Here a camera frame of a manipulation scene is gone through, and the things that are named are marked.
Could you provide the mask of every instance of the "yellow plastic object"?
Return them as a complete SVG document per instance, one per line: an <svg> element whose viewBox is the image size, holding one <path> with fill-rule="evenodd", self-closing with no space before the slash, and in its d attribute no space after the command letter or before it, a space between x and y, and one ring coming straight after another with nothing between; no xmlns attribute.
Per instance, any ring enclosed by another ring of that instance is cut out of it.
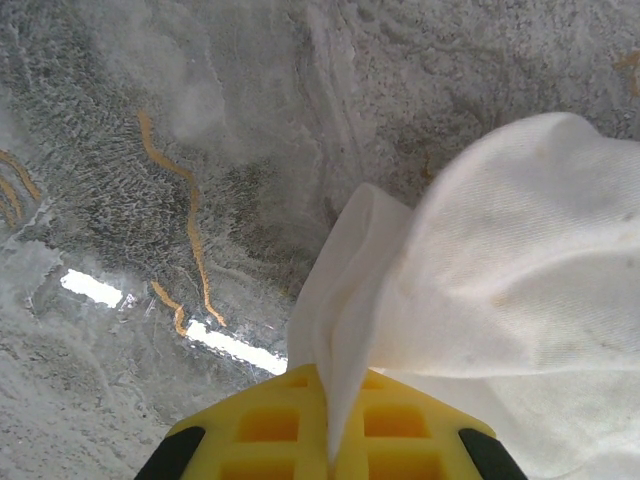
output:
<svg viewBox="0 0 640 480"><path fill-rule="evenodd" d="M372 371L346 425L331 475L326 426L315 366L303 366L176 424L167 439L190 427L202 427L204 436L185 459L186 468L162 478L483 480L459 431L469 428L495 437L475 418Z"/></svg>

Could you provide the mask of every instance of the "gray stone surface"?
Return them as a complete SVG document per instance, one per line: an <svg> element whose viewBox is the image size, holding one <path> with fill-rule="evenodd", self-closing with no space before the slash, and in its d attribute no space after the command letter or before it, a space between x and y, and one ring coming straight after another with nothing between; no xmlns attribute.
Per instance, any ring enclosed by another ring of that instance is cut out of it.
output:
<svg viewBox="0 0 640 480"><path fill-rule="evenodd" d="M639 34L636 0L0 1L0 150L38 192L0 160L0 478L131 477L168 425L269 376L180 336L152 282L284 355L360 182L414 205L546 111L637 139ZM136 301L73 294L69 268Z"/></svg>

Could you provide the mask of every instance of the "orange wavy line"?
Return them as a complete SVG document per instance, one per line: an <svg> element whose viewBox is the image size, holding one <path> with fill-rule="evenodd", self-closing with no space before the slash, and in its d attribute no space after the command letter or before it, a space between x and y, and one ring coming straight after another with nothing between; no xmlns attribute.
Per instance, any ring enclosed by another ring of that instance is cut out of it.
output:
<svg viewBox="0 0 640 480"><path fill-rule="evenodd" d="M0 212L4 213L9 227L13 228L16 226L16 218L13 216L13 212L9 209L9 206L2 200L0 200Z"/></svg>
<svg viewBox="0 0 640 480"><path fill-rule="evenodd" d="M162 288L158 282L152 281L151 286L156 291L156 294L160 297L162 302L167 307L173 308L174 310L173 323L176 327L176 332L178 332L183 337L186 337L187 329L184 328L184 326L182 325L184 322L184 308L182 307L182 305L171 300L171 297L169 297L169 294L167 293L167 291L164 288Z"/></svg>
<svg viewBox="0 0 640 480"><path fill-rule="evenodd" d="M20 220L22 218L22 205L18 199L18 194L2 175L0 175L0 188L9 199L9 203L11 203L11 206L16 212L17 219Z"/></svg>
<svg viewBox="0 0 640 480"><path fill-rule="evenodd" d="M200 192L198 191L198 185L195 181L193 173L191 173L186 168L182 168L176 165L154 148L153 140L151 139L151 119L142 110L138 112L138 121L140 122L140 130L142 131L142 144L144 145L144 148L147 151L149 157L151 157L151 159L162 168L180 175L189 183L191 203L189 208L189 217L187 220L187 234L189 235L191 249L193 250L193 256L198 265L198 270L200 271L200 278L202 279L204 306L209 311L209 313L216 317L216 320L220 325L226 327L227 324L224 321L224 317L213 308L210 301L209 278L204 268L204 253L196 224L196 213L199 207Z"/></svg>
<svg viewBox="0 0 640 480"><path fill-rule="evenodd" d="M24 188L27 189L34 200L40 200L40 191L38 190L38 187L36 187L35 184L31 181L29 173L24 169L22 165L16 162L16 160L9 154L9 152L0 150L0 161L5 162L6 164L13 167L13 169L20 177L20 180L22 180Z"/></svg>
<svg viewBox="0 0 640 480"><path fill-rule="evenodd" d="M631 67L630 89L632 97L640 97L640 88L638 87L638 79L636 78L636 70L640 67L640 50L632 52L619 62L613 64L616 70Z"/></svg>

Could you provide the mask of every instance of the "folded cloth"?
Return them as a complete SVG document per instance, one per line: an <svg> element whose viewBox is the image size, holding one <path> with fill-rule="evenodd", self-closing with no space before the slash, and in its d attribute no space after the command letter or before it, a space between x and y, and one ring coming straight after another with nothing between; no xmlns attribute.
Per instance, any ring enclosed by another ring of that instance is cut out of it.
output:
<svg viewBox="0 0 640 480"><path fill-rule="evenodd" d="M564 113L502 127L415 212L370 185L288 332L316 363L329 454L367 368L488 423L536 478L639 478L640 144Z"/></svg>

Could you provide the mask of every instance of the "white fabric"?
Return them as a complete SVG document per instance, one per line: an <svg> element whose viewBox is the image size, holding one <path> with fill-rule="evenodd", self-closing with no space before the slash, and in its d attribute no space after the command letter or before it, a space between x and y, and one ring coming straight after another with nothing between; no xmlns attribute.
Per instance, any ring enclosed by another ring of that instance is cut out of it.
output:
<svg viewBox="0 0 640 480"><path fill-rule="evenodd" d="M531 479L640 478L640 144L580 117L476 142L415 212L361 186L300 294L335 455L367 367L493 427Z"/></svg>

